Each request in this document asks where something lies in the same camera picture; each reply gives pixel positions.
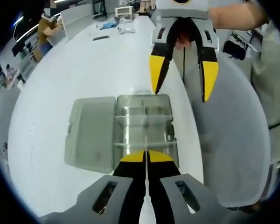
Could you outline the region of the person's right hand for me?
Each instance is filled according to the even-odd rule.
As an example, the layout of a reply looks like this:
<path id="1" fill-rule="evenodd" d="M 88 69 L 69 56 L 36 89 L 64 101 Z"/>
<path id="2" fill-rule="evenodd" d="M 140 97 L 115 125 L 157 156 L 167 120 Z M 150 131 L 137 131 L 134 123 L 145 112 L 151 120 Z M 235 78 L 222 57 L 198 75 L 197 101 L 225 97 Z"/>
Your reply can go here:
<path id="1" fill-rule="evenodd" d="M 191 38 L 190 35 L 187 33 L 180 33 L 177 37 L 177 40 L 175 42 L 175 47 L 177 49 L 182 49 L 182 48 L 189 48 L 191 47 Z"/>

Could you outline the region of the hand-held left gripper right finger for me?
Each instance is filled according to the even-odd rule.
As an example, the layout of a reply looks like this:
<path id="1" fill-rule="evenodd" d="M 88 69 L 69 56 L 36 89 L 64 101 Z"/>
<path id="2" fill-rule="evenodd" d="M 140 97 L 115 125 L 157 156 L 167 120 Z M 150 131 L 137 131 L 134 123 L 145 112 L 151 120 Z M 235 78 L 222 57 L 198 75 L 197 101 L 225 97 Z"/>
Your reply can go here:
<path id="1" fill-rule="evenodd" d="M 224 208 L 211 191 L 190 174 L 181 174 L 173 159 L 148 151 L 149 195 L 158 224 L 221 224 Z"/>

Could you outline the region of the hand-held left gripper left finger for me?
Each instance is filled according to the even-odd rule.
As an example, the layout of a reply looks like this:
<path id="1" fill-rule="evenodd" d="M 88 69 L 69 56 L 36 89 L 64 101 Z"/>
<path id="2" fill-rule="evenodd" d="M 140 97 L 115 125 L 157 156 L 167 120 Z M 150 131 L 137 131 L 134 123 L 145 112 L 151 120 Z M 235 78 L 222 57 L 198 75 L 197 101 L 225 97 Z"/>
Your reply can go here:
<path id="1" fill-rule="evenodd" d="M 137 224 L 145 196 L 145 154 L 125 156 L 113 175 L 104 175 L 63 212 L 41 217 L 42 224 Z"/>

